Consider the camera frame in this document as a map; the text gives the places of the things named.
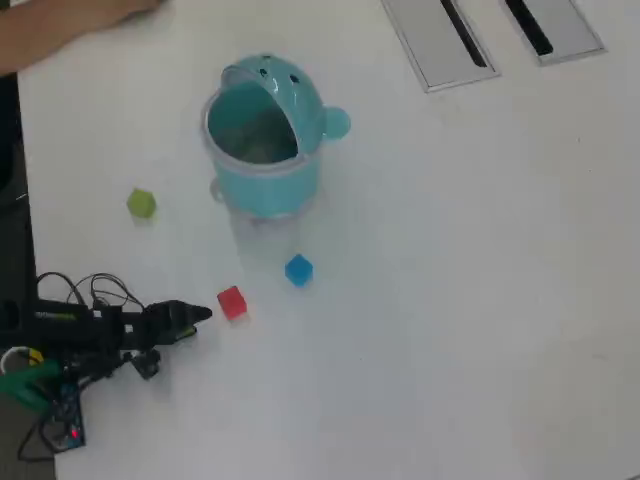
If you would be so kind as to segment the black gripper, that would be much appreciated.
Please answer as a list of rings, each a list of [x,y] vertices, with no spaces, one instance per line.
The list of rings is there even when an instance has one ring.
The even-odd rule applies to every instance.
[[[205,306],[167,300],[149,304],[141,312],[127,312],[121,307],[100,309],[101,320],[105,322],[109,338],[118,350],[150,350],[156,345],[173,345],[195,336],[197,323],[212,317],[213,312]],[[162,326],[189,326],[163,330]]]

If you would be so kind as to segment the bare human hand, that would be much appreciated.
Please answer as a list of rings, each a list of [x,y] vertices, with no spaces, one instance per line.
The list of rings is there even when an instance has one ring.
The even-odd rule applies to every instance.
[[[124,0],[119,2],[121,17],[128,19],[157,10],[165,4],[164,0]]]

